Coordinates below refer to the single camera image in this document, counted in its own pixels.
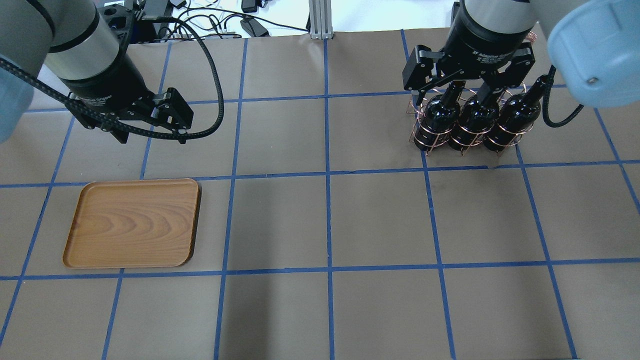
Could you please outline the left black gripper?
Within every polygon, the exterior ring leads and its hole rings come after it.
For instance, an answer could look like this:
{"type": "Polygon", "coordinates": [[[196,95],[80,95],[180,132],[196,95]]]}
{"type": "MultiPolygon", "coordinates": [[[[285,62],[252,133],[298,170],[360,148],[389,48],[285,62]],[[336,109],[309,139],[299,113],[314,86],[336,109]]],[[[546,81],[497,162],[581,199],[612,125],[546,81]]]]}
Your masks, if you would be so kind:
{"type": "MultiPolygon", "coordinates": [[[[153,93],[126,54],[117,55],[114,63],[88,79],[67,79],[66,87],[76,100],[111,119],[144,121],[174,135],[192,127],[194,111],[178,89],[153,93]]],[[[128,131],[107,125],[103,125],[102,130],[120,144],[128,143],[128,131]]]]}

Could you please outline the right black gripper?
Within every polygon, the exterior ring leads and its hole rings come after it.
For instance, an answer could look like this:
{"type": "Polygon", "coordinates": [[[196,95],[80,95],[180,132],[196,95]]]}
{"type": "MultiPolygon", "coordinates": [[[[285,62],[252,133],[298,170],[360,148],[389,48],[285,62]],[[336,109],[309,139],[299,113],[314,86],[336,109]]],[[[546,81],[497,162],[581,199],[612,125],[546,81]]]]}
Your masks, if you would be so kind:
{"type": "MultiPolygon", "coordinates": [[[[457,5],[451,27],[439,50],[418,44],[402,69],[402,85],[413,92],[418,112],[425,96],[448,82],[475,80],[507,64],[534,27],[531,5],[457,5]]],[[[506,87],[485,80],[477,91],[478,103],[498,107],[506,87]]]]}

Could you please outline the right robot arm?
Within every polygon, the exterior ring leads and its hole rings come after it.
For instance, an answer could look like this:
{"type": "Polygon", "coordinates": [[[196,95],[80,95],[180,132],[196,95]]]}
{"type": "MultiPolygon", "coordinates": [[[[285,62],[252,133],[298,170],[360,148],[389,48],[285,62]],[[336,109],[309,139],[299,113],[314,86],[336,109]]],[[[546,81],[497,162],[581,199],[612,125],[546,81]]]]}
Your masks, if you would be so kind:
{"type": "Polygon", "coordinates": [[[462,0],[441,50],[413,49],[403,88],[476,79],[485,91],[518,87],[535,61],[525,38],[540,24],[550,63],[579,104],[626,106],[640,98],[639,16],[637,0],[462,0]]]}

